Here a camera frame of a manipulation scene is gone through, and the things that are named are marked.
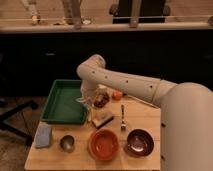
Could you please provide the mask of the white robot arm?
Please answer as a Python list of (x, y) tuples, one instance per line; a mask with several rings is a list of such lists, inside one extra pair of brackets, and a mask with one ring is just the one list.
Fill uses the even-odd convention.
[(193, 82), (110, 71), (95, 54), (77, 67), (81, 92), (99, 84), (120, 90), (161, 110), (160, 171), (213, 171), (213, 91)]

